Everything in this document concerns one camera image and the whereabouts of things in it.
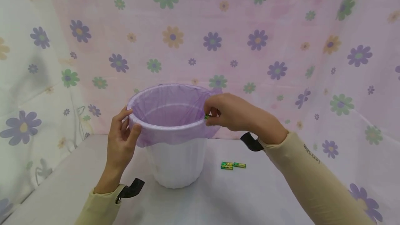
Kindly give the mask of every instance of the sleeve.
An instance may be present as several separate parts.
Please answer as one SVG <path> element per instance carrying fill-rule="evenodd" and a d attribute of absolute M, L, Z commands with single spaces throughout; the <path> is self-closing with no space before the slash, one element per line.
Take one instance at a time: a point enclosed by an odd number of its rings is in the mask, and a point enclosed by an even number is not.
<path fill-rule="evenodd" d="M 316 225 L 374 224 L 296 133 L 289 133 L 281 144 L 265 144 L 260 139 L 259 142 Z"/>
<path fill-rule="evenodd" d="M 92 189 L 75 225 L 112 225 L 121 203 L 115 203 L 125 185 L 119 184 L 113 193 L 94 194 Z"/>

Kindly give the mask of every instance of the purple trash bag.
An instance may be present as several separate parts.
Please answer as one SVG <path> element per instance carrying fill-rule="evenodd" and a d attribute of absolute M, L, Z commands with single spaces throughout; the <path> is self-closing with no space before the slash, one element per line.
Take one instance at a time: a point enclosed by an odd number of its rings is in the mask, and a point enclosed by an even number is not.
<path fill-rule="evenodd" d="M 126 109 L 129 126 L 139 123 L 142 133 L 136 145 L 181 144 L 194 138 L 212 138 L 219 127 L 207 127 L 203 110 L 206 99 L 221 94 L 195 85 L 167 84 L 147 88 L 132 96 Z"/>

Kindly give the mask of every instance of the floral backdrop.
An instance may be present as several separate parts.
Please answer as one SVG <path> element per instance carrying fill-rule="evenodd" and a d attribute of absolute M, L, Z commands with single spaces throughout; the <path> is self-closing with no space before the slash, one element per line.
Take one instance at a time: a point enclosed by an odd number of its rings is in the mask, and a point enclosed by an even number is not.
<path fill-rule="evenodd" d="M 0 153 L 15 154 L 18 170 L 26 164 L 31 176 L 38 165 L 33 176 L 43 178 L 89 134 L 106 134 L 132 95 L 158 84 L 194 84 L 273 113 L 371 220 L 400 220 L 398 0 L 1 1 L 10 23 L 0 26 L 1 96 L 8 99 Z M 216 138 L 241 134 L 221 129 Z M 54 144 L 71 149 L 50 156 Z M 8 157 L 0 160 L 5 165 Z M 23 198 L 1 179 L 5 218 Z M 305 214 L 277 179 L 277 224 L 303 224 Z"/>

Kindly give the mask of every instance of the black clip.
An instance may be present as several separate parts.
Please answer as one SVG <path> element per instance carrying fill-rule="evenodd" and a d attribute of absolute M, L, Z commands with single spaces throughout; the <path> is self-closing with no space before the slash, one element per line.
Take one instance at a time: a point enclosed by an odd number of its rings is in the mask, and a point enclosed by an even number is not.
<path fill-rule="evenodd" d="M 245 133 L 240 140 L 244 142 L 251 151 L 262 151 L 264 148 L 261 144 L 251 136 L 249 132 Z"/>
<path fill-rule="evenodd" d="M 121 193 L 119 193 L 115 203 L 118 204 L 121 201 L 121 198 L 132 198 L 134 196 L 137 196 L 142 190 L 143 185 L 144 181 L 140 180 L 139 178 L 135 178 L 130 186 L 125 186 L 123 188 Z"/>

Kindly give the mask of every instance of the purple flower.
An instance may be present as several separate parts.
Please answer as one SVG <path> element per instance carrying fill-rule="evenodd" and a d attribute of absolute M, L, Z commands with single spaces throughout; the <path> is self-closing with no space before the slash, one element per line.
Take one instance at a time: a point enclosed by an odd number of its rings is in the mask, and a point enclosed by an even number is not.
<path fill-rule="evenodd" d="M 45 49 L 46 46 L 50 47 L 50 40 L 42 27 L 39 26 L 39 29 L 33 28 L 33 32 L 34 33 L 31 34 L 31 38 L 35 39 L 33 43 L 36 46 L 42 46 L 42 49 Z"/>
<path fill-rule="evenodd" d="M 374 91 L 375 91 L 374 86 L 371 85 L 371 86 L 368 88 L 368 94 L 373 94 Z"/>
<path fill-rule="evenodd" d="M 377 209 L 379 209 L 379 204 L 374 199 L 367 198 L 367 191 L 363 187 L 358 190 L 358 187 L 352 183 L 350 184 L 349 192 L 375 224 L 376 220 L 380 222 L 383 221 L 381 213 L 377 211 Z"/>
<path fill-rule="evenodd" d="M 39 69 L 36 65 L 31 64 L 28 66 L 27 70 L 29 70 L 30 73 L 35 74 Z"/>
<path fill-rule="evenodd" d="M 77 59 L 77 56 L 76 56 L 76 53 L 75 53 L 75 52 L 71 52 L 70 55 L 71 55 L 71 57 L 72 57 L 73 59 Z"/>
<path fill-rule="evenodd" d="M 394 70 L 395 72 L 400 73 L 400 65 L 397 66 Z"/>
<path fill-rule="evenodd" d="M 261 50 L 261 46 L 266 46 L 267 42 L 266 40 L 268 39 L 268 36 L 265 35 L 265 31 L 259 31 L 255 30 L 254 35 L 250 34 L 249 35 L 250 41 L 247 42 L 248 46 L 251 46 L 251 50 L 254 51 L 257 48 L 257 51 Z"/>
<path fill-rule="evenodd" d="M 217 48 L 221 47 L 221 41 L 223 40 L 220 36 L 218 36 L 218 32 L 216 33 L 212 33 L 209 32 L 208 36 L 205 36 L 204 38 L 204 47 L 207 47 L 208 51 L 211 51 L 211 49 L 213 51 L 217 51 Z"/>
<path fill-rule="evenodd" d="M 311 91 L 309 91 L 307 88 L 304 90 L 303 94 L 300 94 L 299 96 L 297 96 L 298 100 L 295 102 L 295 104 L 297 106 L 299 106 L 299 107 L 297 107 L 297 109 L 300 109 L 303 106 L 303 103 L 308 100 L 307 96 L 309 96 L 310 94 L 311 94 Z"/>
<path fill-rule="evenodd" d="M 276 78 L 276 80 L 279 80 L 279 79 L 281 79 L 281 77 L 284 77 L 286 75 L 285 71 L 288 68 L 285 66 L 284 62 L 279 64 L 279 62 L 276 61 L 274 65 L 269 66 L 269 69 L 270 70 L 267 72 L 267 74 L 271 75 L 271 79 L 273 80 Z"/>
<path fill-rule="evenodd" d="M 196 64 L 196 60 L 194 58 L 189 59 L 189 64 L 190 65 L 195 65 Z"/>
<path fill-rule="evenodd" d="M 100 109 L 97 109 L 96 106 L 89 105 L 88 108 L 89 108 L 89 112 L 91 112 L 92 115 L 97 116 L 97 117 L 99 117 L 101 115 Z"/>
<path fill-rule="evenodd" d="M 10 212 L 14 204 L 9 203 L 9 199 L 4 198 L 0 200 L 0 224 L 8 217 L 6 214 Z"/>
<path fill-rule="evenodd" d="M 78 20 L 77 22 L 71 20 L 71 25 L 69 25 L 69 27 L 73 31 L 73 36 L 76 37 L 79 43 L 81 43 L 82 40 L 87 43 L 88 38 L 92 38 L 92 35 L 89 33 L 89 27 L 83 25 L 81 20 Z"/>
<path fill-rule="evenodd" d="M 237 65 L 238 65 L 238 62 L 236 61 L 236 60 L 232 60 L 231 61 L 231 67 L 237 67 Z"/>
<path fill-rule="evenodd" d="M 42 124 L 42 120 L 36 119 L 37 117 L 36 112 L 29 112 L 25 116 L 24 111 L 19 112 L 19 119 L 15 117 L 11 117 L 7 119 L 6 125 L 8 125 L 9 128 L 8 130 L 3 130 L 0 132 L 0 137 L 2 138 L 10 138 L 10 141 L 8 144 L 11 146 L 19 144 L 19 142 L 22 140 L 24 144 L 27 144 L 30 139 L 30 135 L 36 135 L 37 134 L 37 129 L 34 127 L 37 127 Z"/>
<path fill-rule="evenodd" d="M 366 65 L 368 63 L 368 59 L 373 56 L 371 52 L 369 52 L 371 47 L 367 46 L 364 48 L 364 46 L 359 45 L 357 49 L 352 48 L 350 51 L 350 55 L 347 56 L 347 59 L 349 59 L 349 64 L 352 65 L 354 64 L 355 67 L 360 66 L 360 64 Z"/>
<path fill-rule="evenodd" d="M 335 144 L 334 141 L 328 141 L 325 140 L 325 143 L 323 143 L 323 152 L 327 153 L 327 157 L 332 157 L 332 159 L 335 159 L 335 155 L 337 156 L 339 152 L 337 151 L 338 146 Z"/>
<path fill-rule="evenodd" d="M 108 60 L 111 62 L 111 67 L 115 68 L 117 72 L 123 71 L 125 73 L 126 70 L 129 69 L 129 67 L 126 65 L 126 59 L 123 59 L 120 54 L 112 54 L 111 56 L 112 57 L 108 58 Z"/>

